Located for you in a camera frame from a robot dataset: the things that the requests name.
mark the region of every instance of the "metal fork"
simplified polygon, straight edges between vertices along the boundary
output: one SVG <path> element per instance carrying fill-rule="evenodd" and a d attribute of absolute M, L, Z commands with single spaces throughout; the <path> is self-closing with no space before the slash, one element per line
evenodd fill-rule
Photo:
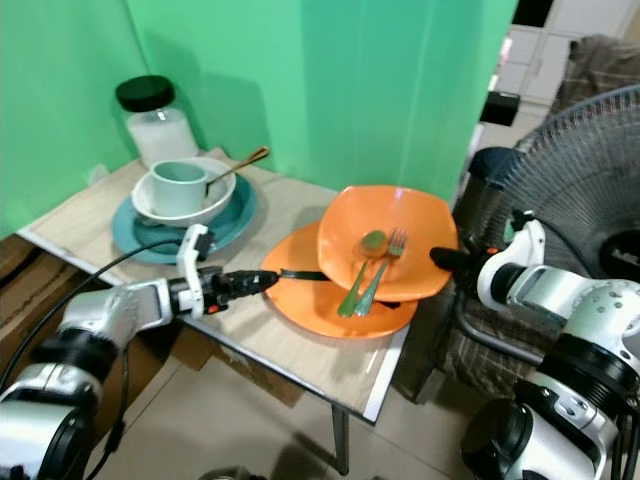
<path fill-rule="evenodd" d="M 402 252 L 404 252 L 408 239 L 409 235 L 405 230 L 400 228 L 393 229 L 393 233 L 391 234 L 391 238 L 389 239 L 389 244 L 387 246 L 387 260 L 380 265 L 380 269 L 378 270 L 378 273 L 376 273 L 376 276 L 373 277 L 371 285 L 367 287 L 362 294 L 362 297 L 360 297 L 360 300 L 358 300 L 354 310 L 356 315 L 362 316 L 369 313 L 371 310 L 371 304 L 373 303 L 373 297 L 376 294 L 378 284 L 380 283 L 380 279 L 382 278 L 385 268 L 387 268 L 387 265 L 389 265 L 393 260 L 397 260 L 402 256 Z"/>

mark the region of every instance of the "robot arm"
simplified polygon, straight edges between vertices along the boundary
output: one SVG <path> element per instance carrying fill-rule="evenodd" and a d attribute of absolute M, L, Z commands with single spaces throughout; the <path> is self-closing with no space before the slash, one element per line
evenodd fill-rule
<path fill-rule="evenodd" d="M 275 272 L 196 270 L 210 242 L 206 227 L 187 230 L 178 253 L 184 278 L 83 293 L 69 303 L 55 336 L 33 350 L 34 363 L 0 396 L 0 479 L 81 479 L 102 384 L 136 333 L 224 310 L 277 282 Z"/>
<path fill-rule="evenodd" d="M 474 418 L 463 458 L 484 480 L 598 480 L 615 421 L 640 417 L 640 285 L 542 265 L 539 222 L 529 218 L 515 230 L 501 252 L 431 252 L 487 307 L 561 330 L 540 367 L 515 385 L 515 401 L 490 402 Z"/>

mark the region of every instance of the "glass jar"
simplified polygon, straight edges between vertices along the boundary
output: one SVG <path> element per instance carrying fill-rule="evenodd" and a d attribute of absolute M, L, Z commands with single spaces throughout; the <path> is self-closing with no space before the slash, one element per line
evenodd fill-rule
<path fill-rule="evenodd" d="M 126 111 L 127 129 L 147 168 L 198 153 L 189 120 L 169 79 L 159 75 L 132 78 L 118 85 L 116 98 Z"/>

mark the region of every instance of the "square orange plate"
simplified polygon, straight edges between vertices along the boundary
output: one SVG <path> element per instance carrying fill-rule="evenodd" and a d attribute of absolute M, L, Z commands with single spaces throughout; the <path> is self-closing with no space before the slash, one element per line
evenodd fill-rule
<path fill-rule="evenodd" d="M 296 230 L 282 240 L 262 262 L 265 270 L 318 270 L 318 222 Z M 374 302 L 371 312 L 349 318 L 338 315 L 347 291 L 329 281 L 281 278 L 266 291 L 274 306 L 292 322 L 320 335 L 344 338 L 376 338 L 390 335 L 407 325 L 417 302 L 390 308 Z"/>
<path fill-rule="evenodd" d="M 437 294 L 450 273 L 436 267 L 429 250 L 457 248 L 456 226 L 444 200 L 410 188 L 380 185 L 343 190 L 320 223 L 320 269 L 333 282 L 350 289 L 365 260 L 358 248 L 362 237 L 373 230 L 390 236 L 394 228 L 407 231 L 407 245 L 402 256 L 386 269 L 375 299 L 405 302 Z M 369 263 L 360 293 L 380 262 Z"/>

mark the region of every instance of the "wooden tabletop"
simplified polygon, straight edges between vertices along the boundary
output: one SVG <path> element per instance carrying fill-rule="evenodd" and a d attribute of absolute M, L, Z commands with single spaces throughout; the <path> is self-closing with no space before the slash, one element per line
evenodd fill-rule
<path fill-rule="evenodd" d="M 216 149 L 210 154 L 226 158 Z M 111 220 L 136 181 L 146 172 L 134 161 L 77 193 L 19 234 L 80 268 L 93 272 L 122 254 L 114 245 Z M 297 228 L 317 221 L 336 192 L 246 167 L 258 212 L 252 225 L 204 265 L 225 271 L 259 268 L 265 255 Z M 126 261 L 102 277 L 112 284 L 177 277 L 173 265 Z M 311 385 L 327 399 L 375 421 L 391 381 L 407 328 L 373 340 L 325 338 L 298 327 L 261 296 L 235 300 L 226 312 L 206 321 L 230 342 L 275 365 L 293 381 Z"/>

